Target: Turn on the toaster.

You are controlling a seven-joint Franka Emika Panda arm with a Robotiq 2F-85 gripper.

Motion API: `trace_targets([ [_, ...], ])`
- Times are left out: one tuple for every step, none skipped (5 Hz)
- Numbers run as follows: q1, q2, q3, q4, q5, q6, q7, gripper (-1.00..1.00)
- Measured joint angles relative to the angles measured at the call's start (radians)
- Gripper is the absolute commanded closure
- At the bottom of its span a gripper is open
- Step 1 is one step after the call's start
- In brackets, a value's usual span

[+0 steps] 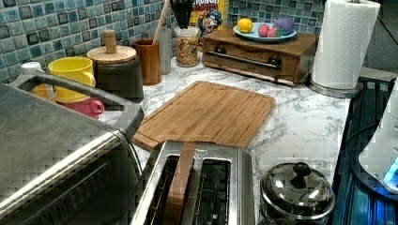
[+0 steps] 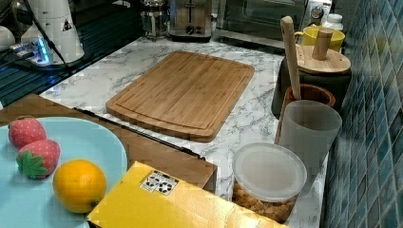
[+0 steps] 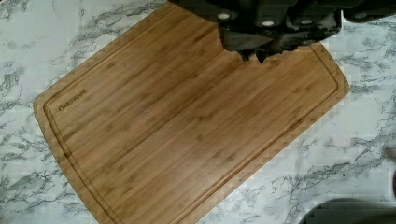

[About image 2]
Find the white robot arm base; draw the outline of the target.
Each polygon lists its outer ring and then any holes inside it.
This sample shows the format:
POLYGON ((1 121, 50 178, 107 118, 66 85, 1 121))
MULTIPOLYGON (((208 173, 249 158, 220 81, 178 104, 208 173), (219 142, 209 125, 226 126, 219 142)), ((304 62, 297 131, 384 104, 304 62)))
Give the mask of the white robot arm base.
POLYGON ((81 59, 85 52, 73 24, 68 0, 17 0, 17 18, 29 24, 21 37, 28 60, 59 66, 81 59))

